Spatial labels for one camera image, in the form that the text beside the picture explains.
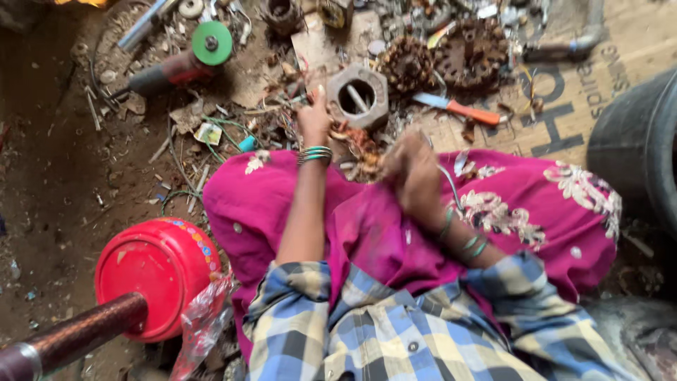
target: ground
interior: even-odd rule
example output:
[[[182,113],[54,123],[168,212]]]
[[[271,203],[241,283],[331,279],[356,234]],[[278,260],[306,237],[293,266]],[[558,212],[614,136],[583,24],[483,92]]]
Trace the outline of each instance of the ground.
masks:
[[[245,4],[246,9],[254,6]],[[103,15],[100,9],[69,4],[55,7],[29,35],[0,30],[0,121],[12,126],[0,155],[0,214],[8,233],[0,239],[0,346],[32,334],[30,321],[45,329],[94,306],[93,274],[101,250],[124,228],[159,216],[160,205],[148,203],[158,189],[155,175],[176,175],[167,153],[148,164],[167,136],[166,96],[149,101],[143,123],[107,121],[103,131],[95,131],[83,91],[85,71],[71,60],[70,50],[78,38],[91,40]],[[231,63],[246,74],[262,70],[271,51],[265,26],[252,19],[249,46]],[[242,85],[242,78],[233,81]],[[228,83],[214,87],[229,91]],[[206,153],[191,152],[189,139],[185,144],[177,140],[177,154],[209,160],[216,168]],[[170,205],[176,216],[201,219],[199,214],[189,216],[185,208],[180,202]],[[656,259],[669,258],[673,243],[663,233],[641,226],[637,230],[649,232],[643,239],[656,250]],[[17,280],[10,272],[12,260],[21,269]],[[669,295],[673,280],[665,279],[659,289],[652,283],[647,290],[636,270],[656,263],[667,264],[639,254],[622,239],[619,260],[592,297],[603,297],[604,291]],[[655,272],[643,273],[660,283]],[[27,300],[32,290],[37,296]],[[86,359],[85,378],[113,380],[142,353],[142,345],[117,338]]]

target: blue checkered shirt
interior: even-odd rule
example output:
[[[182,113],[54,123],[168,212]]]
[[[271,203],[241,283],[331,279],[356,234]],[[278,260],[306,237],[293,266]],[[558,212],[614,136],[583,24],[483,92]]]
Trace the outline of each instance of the blue checkered shirt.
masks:
[[[486,297],[502,335],[464,290]],[[633,380],[528,252],[417,298],[352,266],[333,310],[326,262],[273,261],[244,318],[250,380]]]

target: orange knife handle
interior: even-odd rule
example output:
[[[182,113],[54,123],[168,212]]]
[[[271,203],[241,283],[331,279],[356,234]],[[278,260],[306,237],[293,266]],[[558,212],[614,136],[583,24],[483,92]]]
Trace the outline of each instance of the orange knife handle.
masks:
[[[455,100],[452,100],[451,102],[449,102],[449,104],[447,104],[447,110],[452,111],[453,113],[471,117],[476,121],[480,121],[482,123],[486,123],[489,125],[497,125],[501,119],[501,116],[497,113],[492,113],[491,111],[477,110],[476,108],[463,106]]]

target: magenta cloth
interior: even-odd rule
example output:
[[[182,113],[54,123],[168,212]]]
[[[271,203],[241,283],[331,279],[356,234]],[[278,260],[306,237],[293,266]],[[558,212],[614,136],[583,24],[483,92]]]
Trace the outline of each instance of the magenta cloth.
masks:
[[[232,302],[247,361],[252,344],[242,334],[242,317],[276,256],[297,179],[294,153],[269,155],[269,161],[261,162],[253,153],[232,157],[204,188],[211,229],[242,283]],[[615,257],[620,213],[620,198],[606,183],[576,166],[487,150],[468,154],[479,173],[470,180],[456,178],[457,155],[439,158],[455,179],[466,223],[484,231],[506,253],[525,248],[535,252],[566,300],[577,302],[579,292],[597,285]],[[443,200],[455,205],[451,186],[440,175]],[[465,272],[403,216],[384,185],[348,182],[331,167],[326,189],[325,253],[332,305],[351,262],[377,281],[414,295]]]

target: red plastic container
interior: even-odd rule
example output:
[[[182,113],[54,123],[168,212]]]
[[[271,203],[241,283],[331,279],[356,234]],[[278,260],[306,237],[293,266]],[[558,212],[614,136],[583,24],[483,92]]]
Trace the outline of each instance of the red plastic container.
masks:
[[[148,302],[140,333],[126,337],[160,342],[181,334],[181,311],[221,272],[214,243],[197,226],[163,217],[113,237],[96,266],[96,300],[103,304],[128,292]]]

